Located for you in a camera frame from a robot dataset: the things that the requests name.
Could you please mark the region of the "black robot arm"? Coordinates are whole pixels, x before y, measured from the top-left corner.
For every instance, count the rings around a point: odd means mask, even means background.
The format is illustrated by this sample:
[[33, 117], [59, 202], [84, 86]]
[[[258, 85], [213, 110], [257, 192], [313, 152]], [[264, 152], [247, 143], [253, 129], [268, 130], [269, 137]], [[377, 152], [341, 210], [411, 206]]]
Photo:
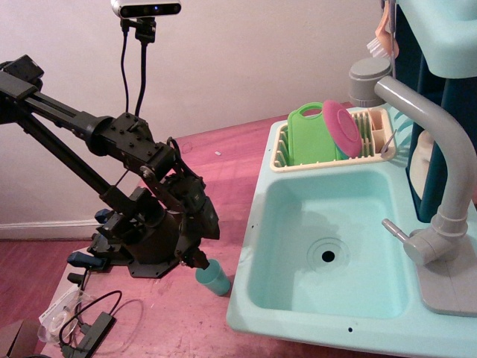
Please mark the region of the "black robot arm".
[[[200, 242], [220, 236], [218, 216], [203, 179], [184, 163], [177, 142], [154, 141], [148, 123], [133, 114], [97, 117], [42, 94], [42, 74], [29, 56], [1, 65], [1, 122], [18, 124], [108, 205], [80, 264], [127, 266], [133, 277], [162, 277], [179, 264], [206, 269]], [[93, 154], [122, 162], [144, 186], [124, 194], [43, 119], [71, 131]]]

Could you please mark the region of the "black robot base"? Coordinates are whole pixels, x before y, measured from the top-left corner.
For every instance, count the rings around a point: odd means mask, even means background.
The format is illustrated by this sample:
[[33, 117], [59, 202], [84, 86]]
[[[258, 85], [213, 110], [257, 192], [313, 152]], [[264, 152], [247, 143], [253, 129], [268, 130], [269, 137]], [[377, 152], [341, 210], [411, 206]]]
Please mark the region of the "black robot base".
[[135, 188], [129, 199], [137, 209], [130, 219], [113, 210], [96, 213], [100, 226], [87, 252], [111, 266], [126, 266], [132, 277], [161, 278], [179, 264], [179, 224], [148, 189]]

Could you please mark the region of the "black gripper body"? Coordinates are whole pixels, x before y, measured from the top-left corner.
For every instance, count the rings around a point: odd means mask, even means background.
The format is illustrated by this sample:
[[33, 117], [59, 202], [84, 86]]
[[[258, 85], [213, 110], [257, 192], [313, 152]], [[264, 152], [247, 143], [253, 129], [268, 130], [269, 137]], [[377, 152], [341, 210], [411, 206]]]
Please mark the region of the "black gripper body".
[[206, 184], [186, 164], [174, 164], [172, 173], [162, 179], [148, 166], [141, 166], [140, 174], [166, 209], [181, 215], [179, 238], [174, 249], [180, 261], [184, 262], [187, 253], [200, 250], [202, 238], [220, 238], [218, 215], [205, 193]]

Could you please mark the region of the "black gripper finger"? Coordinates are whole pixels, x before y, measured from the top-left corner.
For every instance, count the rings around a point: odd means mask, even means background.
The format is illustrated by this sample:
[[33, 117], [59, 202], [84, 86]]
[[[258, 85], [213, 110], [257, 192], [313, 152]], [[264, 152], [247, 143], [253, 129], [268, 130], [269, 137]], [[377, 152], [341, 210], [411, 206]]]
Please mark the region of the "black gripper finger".
[[207, 269], [209, 267], [206, 254], [201, 250], [187, 253], [184, 257], [184, 263], [190, 268]]

